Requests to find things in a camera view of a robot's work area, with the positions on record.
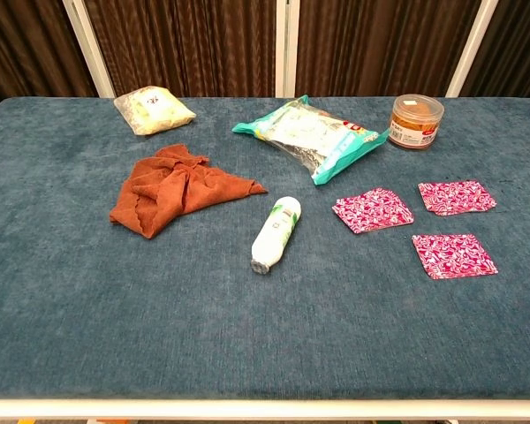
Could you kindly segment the pink patterned packet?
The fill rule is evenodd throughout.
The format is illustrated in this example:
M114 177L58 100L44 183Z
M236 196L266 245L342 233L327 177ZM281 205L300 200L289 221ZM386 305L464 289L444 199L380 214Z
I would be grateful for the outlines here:
M422 267L432 279L498 273L495 263L473 234L413 235L412 242Z
M382 187L337 199L332 210L355 234L414 222L413 212L398 195Z
M485 212L496 206L496 200L476 180L419 183L418 188L426 209L438 216Z

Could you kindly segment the white plastic bottle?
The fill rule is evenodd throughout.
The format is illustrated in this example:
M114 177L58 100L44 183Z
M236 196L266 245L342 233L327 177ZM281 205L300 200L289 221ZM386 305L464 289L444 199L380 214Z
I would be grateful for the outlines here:
M251 248L251 268L267 274L283 256L287 242L301 215L299 201L291 196L278 199Z

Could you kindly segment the orange crumpled towel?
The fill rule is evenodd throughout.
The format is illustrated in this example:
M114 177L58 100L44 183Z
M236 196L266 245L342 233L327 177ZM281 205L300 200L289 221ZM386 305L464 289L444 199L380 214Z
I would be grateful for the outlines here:
M134 164L109 220L152 239L179 216L266 192L256 180L212 167L206 156L175 144Z

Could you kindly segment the teal snack bag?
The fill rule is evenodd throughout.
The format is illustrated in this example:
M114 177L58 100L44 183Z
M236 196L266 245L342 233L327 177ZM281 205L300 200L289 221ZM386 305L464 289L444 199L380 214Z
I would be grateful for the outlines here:
M317 186L380 147L388 132L368 130L334 117L309 104L308 96L291 100L249 123L238 123L234 133L247 133L298 159Z

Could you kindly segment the blue velvet table cover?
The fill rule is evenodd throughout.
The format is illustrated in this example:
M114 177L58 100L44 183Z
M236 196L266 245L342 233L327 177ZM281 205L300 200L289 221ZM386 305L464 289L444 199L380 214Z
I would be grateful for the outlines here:
M279 100L186 104L190 125L142 139L109 99L0 102L0 398L530 399L530 99L447 99L431 148L383 145L322 186L232 131ZM133 165L175 143L267 193L152 239L111 223ZM496 206L426 209L419 183L465 180ZM376 187L414 222L355 234L333 212ZM285 196L300 218L258 274ZM498 273L430 278L428 234L473 234Z

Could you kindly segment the clear bag of pale food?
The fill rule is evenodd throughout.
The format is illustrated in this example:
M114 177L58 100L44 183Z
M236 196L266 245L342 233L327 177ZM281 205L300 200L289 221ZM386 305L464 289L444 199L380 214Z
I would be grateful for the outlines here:
M147 136L187 125L196 118L167 88L147 86L114 99L135 135Z

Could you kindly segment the clear jar with orange snacks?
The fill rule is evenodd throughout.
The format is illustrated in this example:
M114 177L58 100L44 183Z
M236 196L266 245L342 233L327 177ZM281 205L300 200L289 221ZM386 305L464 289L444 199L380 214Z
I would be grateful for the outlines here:
M402 148L428 148L435 140L443 113L443 105L433 97L398 96L390 115L390 141Z

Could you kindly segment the brown pleated curtain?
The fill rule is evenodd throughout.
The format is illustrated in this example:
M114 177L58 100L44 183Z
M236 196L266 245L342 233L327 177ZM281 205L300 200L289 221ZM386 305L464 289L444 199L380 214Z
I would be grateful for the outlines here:
M116 95L272 97L276 0L84 0Z
M530 0L498 0L460 94L530 97Z
M0 0L0 102L97 95L63 0Z
M300 0L296 95L446 94L481 0Z

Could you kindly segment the white screen post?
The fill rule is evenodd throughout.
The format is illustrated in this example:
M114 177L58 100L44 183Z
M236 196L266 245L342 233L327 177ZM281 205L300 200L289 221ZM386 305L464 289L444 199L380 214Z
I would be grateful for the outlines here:
M489 23L496 11L499 0L481 0L480 7L473 20L470 33L467 37L455 72L447 88L446 98L457 98L463 88L473 61L481 46L482 40L488 30Z
M300 0L276 0L275 97L295 96Z
M101 98L114 98L114 87L84 0L62 2L97 94Z

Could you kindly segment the white table frame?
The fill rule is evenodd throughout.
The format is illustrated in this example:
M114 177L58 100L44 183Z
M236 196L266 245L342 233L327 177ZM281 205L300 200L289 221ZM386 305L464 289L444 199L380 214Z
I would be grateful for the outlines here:
M530 400L0 399L1 419L530 420Z

